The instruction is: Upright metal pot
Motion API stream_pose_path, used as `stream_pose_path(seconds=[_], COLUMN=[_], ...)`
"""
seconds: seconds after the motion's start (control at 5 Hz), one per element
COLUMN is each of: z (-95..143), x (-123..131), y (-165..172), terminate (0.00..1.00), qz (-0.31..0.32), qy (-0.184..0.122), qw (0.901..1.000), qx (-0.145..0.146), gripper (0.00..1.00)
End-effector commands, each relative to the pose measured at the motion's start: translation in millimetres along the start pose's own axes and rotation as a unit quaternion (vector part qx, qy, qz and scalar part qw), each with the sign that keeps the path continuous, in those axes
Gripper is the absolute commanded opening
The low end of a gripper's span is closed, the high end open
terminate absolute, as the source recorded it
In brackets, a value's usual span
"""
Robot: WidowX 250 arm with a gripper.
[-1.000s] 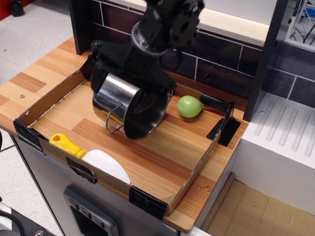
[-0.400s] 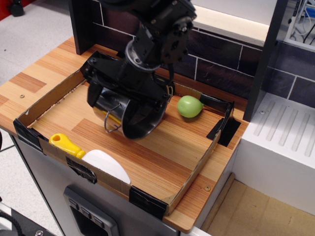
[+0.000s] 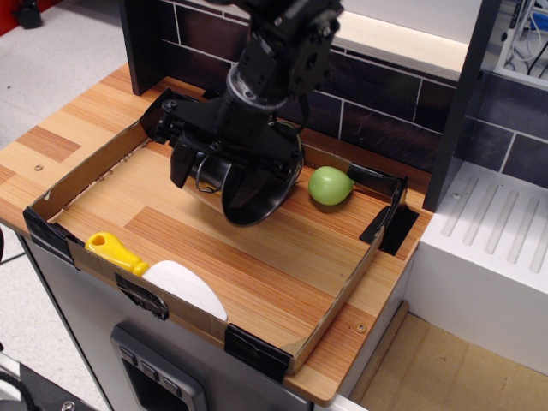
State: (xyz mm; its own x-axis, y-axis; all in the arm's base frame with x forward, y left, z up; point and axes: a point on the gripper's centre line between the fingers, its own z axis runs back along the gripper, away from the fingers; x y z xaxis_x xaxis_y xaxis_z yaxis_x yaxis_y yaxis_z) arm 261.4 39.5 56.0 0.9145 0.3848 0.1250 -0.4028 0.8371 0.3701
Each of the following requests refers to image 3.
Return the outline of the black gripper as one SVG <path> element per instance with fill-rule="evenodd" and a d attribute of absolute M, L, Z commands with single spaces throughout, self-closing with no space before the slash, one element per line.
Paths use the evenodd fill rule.
<path fill-rule="evenodd" d="M 163 117 L 152 138 L 174 147 L 170 179 L 182 188 L 198 152 L 235 164 L 223 182 L 222 206 L 226 218 L 267 218 L 273 212 L 268 194 L 273 174 L 287 175 L 304 159 L 290 132 L 269 125 L 270 116 L 252 112 L 228 99 L 198 102 L 167 98 Z"/>

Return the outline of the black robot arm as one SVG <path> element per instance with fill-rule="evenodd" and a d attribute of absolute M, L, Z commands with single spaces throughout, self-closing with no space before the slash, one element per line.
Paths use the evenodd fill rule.
<path fill-rule="evenodd" d="M 304 164 L 300 131 L 277 118 L 328 78 L 331 43 L 343 7 L 338 1 L 241 1 L 250 35 L 227 75 L 222 96 L 206 102 L 171 98 L 154 139 L 171 146 L 177 187 L 219 199 L 236 226 L 264 221 L 287 198 Z"/>

